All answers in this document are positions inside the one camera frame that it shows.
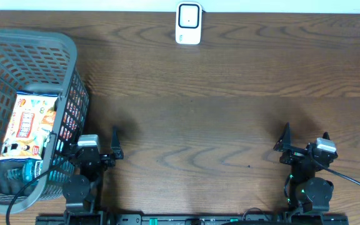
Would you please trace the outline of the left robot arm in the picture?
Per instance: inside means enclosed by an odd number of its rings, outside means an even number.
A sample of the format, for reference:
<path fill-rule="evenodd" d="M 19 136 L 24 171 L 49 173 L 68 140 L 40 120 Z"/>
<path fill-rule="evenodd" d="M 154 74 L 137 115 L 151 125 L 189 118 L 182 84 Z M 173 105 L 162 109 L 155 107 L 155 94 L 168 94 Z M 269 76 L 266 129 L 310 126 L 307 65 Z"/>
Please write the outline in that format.
<path fill-rule="evenodd" d="M 77 143 L 70 145 L 69 162 L 78 173 L 68 178 L 62 188 L 66 199 L 65 225 L 116 223 L 115 216 L 101 207 L 104 173 L 124 158 L 116 127 L 112 131 L 111 151 L 101 153 L 100 148 L 96 134 L 81 135 Z"/>

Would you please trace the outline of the wet wipes packet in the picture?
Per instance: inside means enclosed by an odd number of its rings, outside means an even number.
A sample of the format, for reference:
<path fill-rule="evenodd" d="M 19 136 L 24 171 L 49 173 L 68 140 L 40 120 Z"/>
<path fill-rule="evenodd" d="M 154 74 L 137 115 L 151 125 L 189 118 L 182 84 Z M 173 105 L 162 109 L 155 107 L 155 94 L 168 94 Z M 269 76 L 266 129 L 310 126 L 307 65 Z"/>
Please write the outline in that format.
<path fill-rule="evenodd" d="M 1 161 L 41 160 L 56 118 L 57 94 L 18 91 L 2 142 Z"/>

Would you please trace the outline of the blue Listerine mouthwash bottle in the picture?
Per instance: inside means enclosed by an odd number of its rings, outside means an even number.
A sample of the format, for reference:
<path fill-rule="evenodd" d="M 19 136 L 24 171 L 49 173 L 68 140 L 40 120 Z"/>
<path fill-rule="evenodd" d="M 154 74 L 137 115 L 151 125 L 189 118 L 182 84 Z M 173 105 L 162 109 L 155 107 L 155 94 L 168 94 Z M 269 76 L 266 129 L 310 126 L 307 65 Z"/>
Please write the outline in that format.
<path fill-rule="evenodd" d="M 2 165 L 7 183 L 21 188 L 41 175 L 43 160 L 3 161 Z"/>

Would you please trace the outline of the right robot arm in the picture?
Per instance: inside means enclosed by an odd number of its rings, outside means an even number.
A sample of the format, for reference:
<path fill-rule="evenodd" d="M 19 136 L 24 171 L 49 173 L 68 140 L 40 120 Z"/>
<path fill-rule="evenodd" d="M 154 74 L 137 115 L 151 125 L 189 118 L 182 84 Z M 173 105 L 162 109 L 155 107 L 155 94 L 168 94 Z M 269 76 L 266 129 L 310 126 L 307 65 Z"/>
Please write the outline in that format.
<path fill-rule="evenodd" d="M 292 145 L 291 128 L 286 123 L 273 149 L 282 153 L 279 162 L 291 167 L 284 191 L 289 208 L 296 214 L 328 212 L 334 185 L 316 173 L 328 168 L 338 157 L 336 144 L 329 134 L 325 132 L 304 148 L 296 147 Z"/>

